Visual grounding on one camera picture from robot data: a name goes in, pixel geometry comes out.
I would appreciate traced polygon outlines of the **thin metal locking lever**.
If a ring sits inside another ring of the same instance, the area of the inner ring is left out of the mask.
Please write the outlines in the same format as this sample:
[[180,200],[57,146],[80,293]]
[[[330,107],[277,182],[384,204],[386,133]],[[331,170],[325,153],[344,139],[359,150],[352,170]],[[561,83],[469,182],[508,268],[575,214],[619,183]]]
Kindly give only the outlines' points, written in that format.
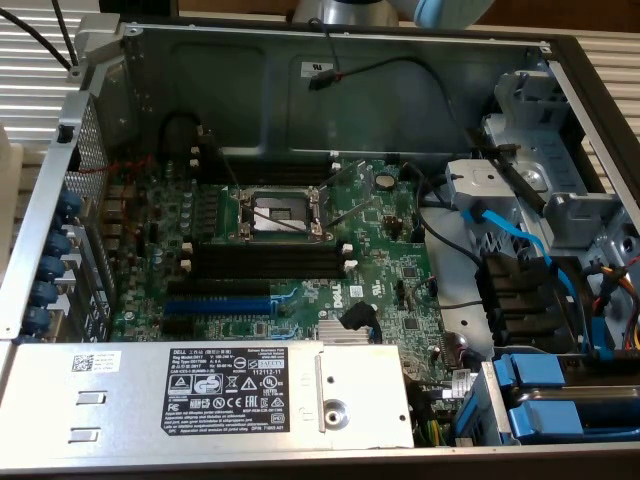
[[319,224],[306,223],[303,220],[297,219],[279,219],[272,216],[272,211],[269,209],[256,208],[252,209],[244,207],[245,212],[250,213],[254,219],[254,229],[261,232],[297,232],[307,236],[323,237],[325,235],[324,230]]
[[233,171],[231,164],[229,162],[229,160],[227,159],[227,157],[225,156],[225,154],[223,153],[223,150],[220,147],[216,148],[216,153],[219,157],[219,159],[223,162],[226,173],[228,175],[228,178],[230,179],[231,183],[235,186],[237,191],[241,190],[241,186],[240,183],[237,179],[237,176],[235,174],[235,172]]

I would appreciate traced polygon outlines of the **green Dell motherboard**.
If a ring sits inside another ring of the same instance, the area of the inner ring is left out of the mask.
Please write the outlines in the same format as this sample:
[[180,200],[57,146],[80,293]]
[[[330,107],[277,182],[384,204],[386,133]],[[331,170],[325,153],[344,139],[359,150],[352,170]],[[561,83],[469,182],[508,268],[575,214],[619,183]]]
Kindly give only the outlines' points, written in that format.
[[[443,391],[451,385],[445,358],[444,326],[437,281],[415,211],[415,189],[400,172],[381,161],[366,161],[374,175],[389,173],[393,191],[377,190],[373,202],[356,216],[325,230],[322,244],[343,245],[346,276],[339,279],[264,280],[269,296],[287,296],[271,315],[165,315],[172,300],[258,298],[258,296],[174,296],[169,281],[196,280],[191,261],[205,259],[285,260],[284,258],[183,258],[182,248],[196,244],[248,244],[237,234],[239,191],[234,185],[205,185],[194,173],[168,165],[160,178],[126,182],[137,189],[136,239],[112,262],[117,302],[110,337],[114,341],[293,341],[318,340],[320,320],[337,319],[354,304],[372,305],[383,343],[398,348],[404,375],[423,389]],[[360,201],[358,187],[332,192],[337,216]],[[161,334],[164,318],[192,318],[192,337]]]

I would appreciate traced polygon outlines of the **CPU socket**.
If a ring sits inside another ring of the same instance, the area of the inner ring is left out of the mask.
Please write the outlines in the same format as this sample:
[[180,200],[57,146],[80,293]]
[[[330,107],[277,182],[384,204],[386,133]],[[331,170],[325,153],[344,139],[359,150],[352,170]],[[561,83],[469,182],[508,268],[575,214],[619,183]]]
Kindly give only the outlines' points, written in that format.
[[[326,232],[320,225],[318,207],[318,189],[316,187],[252,187],[240,190],[238,203],[238,237],[247,243],[324,243]],[[243,210],[262,208],[272,211],[272,216],[279,219],[297,219],[306,223],[316,223],[324,230],[323,237],[307,236],[297,232],[261,232],[254,229],[253,216]]]

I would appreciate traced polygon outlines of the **metal socket cover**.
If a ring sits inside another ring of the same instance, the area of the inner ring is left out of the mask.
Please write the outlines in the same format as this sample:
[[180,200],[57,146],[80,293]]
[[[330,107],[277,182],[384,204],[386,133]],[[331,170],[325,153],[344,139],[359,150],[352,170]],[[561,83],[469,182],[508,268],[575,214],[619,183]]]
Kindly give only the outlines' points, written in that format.
[[[360,201],[343,213],[333,216],[334,197],[332,192],[342,185],[358,187]],[[318,207],[320,225],[324,230],[331,229],[356,216],[373,202],[374,175],[372,167],[364,160],[355,161],[341,168],[318,187]]]

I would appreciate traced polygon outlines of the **silver finned heat sink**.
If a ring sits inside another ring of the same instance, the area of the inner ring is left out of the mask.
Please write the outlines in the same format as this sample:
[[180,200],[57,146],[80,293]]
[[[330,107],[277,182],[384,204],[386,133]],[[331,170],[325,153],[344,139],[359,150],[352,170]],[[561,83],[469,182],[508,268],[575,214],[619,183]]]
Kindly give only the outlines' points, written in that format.
[[320,320],[317,325],[317,339],[325,344],[367,345],[370,329],[346,329],[337,319]]

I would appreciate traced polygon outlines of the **blue expansion slot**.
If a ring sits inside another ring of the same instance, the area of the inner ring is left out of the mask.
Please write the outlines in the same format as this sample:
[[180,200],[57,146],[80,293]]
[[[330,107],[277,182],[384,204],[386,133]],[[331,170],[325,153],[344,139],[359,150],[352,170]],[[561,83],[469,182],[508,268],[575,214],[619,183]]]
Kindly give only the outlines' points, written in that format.
[[271,315],[287,296],[172,300],[164,305],[165,315]]

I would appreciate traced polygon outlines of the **short black expansion slot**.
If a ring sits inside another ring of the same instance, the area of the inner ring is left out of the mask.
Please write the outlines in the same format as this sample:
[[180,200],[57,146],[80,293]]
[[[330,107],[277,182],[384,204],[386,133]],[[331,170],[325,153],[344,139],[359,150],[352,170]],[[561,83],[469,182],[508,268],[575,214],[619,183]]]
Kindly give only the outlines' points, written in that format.
[[192,318],[164,318],[161,323],[161,334],[170,337],[192,337],[195,332],[195,321]]

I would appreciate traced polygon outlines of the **grey metal PC case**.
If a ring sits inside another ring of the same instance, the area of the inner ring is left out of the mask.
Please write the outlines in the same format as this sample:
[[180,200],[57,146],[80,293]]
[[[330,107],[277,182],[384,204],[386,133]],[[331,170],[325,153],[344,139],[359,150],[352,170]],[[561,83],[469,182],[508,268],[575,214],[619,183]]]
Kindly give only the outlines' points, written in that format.
[[[93,349],[131,343],[265,341],[114,341],[113,266],[100,234],[103,201],[119,180],[160,178],[168,165],[193,172],[219,160],[217,147],[333,150],[326,159],[381,161],[415,189],[415,211],[440,287],[433,225],[445,209],[447,164],[475,150],[478,130],[497,108],[495,86],[513,71],[556,70],[584,107],[640,208],[640,143],[581,45],[558,35],[424,32],[400,28],[91,15],[81,21],[78,64],[51,140],[29,190],[0,188],[9,258],[0,281],[0,399],[23,345]],[[76,217],[55,213],[62,191],[76,192]],[[47,234],[65,230],[58,299],[44,309],[46,333],[23,328]],[[640,367],[640,356],[591,350],[553,354],[510,348],[490,356],[457,353],[443,335],[451,385],[423,389],[403,373],[413,444],[409,448],[227,452],[214,455],[9,457],[2,477],[107,477],[182,480],[640,480],[632,442],[474,446],[454,437],[454,420],[482,364],[504,354],[550,354],[586,365]]]

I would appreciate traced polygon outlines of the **metal rear port blocks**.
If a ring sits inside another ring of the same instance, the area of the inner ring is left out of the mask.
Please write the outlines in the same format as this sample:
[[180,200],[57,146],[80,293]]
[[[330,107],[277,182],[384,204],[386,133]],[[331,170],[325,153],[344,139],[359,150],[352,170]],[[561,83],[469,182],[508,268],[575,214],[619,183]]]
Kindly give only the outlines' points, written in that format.
[[135,185],[112,185],[108,188],[101,209],[100,234],[112,262],[136,239],[136,209]]

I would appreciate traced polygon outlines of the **black diagonal bar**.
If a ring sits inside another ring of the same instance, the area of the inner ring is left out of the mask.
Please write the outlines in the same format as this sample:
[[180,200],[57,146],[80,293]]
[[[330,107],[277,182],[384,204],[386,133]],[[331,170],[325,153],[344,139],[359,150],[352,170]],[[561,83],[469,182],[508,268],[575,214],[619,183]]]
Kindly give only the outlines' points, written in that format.
[[484,135],[476,129],[466,128],[465,133],[473,145],[473,149],[494,166],[516,196],[542,216],[546,202],[509,161],[516,155],[520,146],[512,143],[490,145]]

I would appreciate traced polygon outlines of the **grey metal drive cage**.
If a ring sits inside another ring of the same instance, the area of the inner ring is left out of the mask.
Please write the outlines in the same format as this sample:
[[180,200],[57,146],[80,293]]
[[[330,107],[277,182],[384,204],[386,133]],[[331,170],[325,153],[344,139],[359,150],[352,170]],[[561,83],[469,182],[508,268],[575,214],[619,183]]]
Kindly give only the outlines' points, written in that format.
[[453,352],[496,347],[476,284],[483,256],[542,258],[569,290],[581,319],[579,347],[640,356],[640,208],[618,175],[584,107],[556,70],[513,71],[494,89],[496,110],[478,131],[490,145],[520,148],[509,159],[543,198],[543,215],[518,198],[477,151],[450,161],[445,209],[433,244],[445,337]]

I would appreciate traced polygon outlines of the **blue plastic disk carrier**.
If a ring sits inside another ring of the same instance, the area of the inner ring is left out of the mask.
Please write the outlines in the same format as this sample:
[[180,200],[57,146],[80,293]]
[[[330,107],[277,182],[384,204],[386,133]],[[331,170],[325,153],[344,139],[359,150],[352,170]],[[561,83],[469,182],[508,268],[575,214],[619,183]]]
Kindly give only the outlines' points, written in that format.
[[508,411],[513,436],[522,444],[580,439],[584,434],[576,405],[568,400],[526,400]]
[[558,358],[550,354],[504,354],[493,361],[501,389],[563,387],[566,380]]

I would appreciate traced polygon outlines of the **silver power supply unit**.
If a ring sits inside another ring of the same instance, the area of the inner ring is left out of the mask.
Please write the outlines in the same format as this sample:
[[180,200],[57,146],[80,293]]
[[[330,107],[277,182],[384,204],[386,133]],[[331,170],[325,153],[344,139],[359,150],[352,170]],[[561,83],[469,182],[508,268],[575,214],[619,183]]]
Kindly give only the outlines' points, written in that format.
[[409,448],[393,346],[317,341],[17,349],[0,453],[214,455]]

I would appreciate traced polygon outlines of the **blue card retention clip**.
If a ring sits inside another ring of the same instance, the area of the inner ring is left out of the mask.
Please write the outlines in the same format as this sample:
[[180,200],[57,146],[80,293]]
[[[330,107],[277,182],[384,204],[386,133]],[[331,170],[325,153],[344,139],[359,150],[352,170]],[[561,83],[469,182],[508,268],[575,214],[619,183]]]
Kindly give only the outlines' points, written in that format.
[[50,324],[51,317],[47,309],[29,306],[25,310],[23,328],[29,334],[46,333]]
[[55,304],[57,299],[58,289],[54,284],[36,280],[32,284],[28,304],[44,308],[49,304]]
[[52,230],[47,234],[43,248],[43,254],[55,258],[69,254],[71,241],[65,230]]
[[60,258],[43,255],[38,263],[36,279],[52,283],[56,279],[63,277],[65,272],[65,263]]
[[83,200],[76,192],[65,190],[58,197],[55,213],[62,219],[76,217],[81,211]]

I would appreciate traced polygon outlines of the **black box behind case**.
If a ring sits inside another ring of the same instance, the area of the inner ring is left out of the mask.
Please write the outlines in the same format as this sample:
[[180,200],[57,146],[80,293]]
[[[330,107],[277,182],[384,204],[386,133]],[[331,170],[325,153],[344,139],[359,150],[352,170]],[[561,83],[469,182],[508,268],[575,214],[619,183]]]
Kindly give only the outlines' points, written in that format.
[[101,13],[178,16],[178,0],[98,0]]

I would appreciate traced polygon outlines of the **grey disk bay frame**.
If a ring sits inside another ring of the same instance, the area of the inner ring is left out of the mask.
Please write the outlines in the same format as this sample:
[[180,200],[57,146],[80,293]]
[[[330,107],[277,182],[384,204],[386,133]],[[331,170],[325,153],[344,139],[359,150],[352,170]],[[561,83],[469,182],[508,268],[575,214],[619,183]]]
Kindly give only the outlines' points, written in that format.
[[[632,442],[640,445],[640,367],[629,363],[586,365],[558,358],[563,387],[501,389],[493,362],[485,362],[454,420],[454,437],[474,446],[526,446]],[[561,442],[520,443],[508,411],[526,400],[568,400],[576,405],[584,434]]]

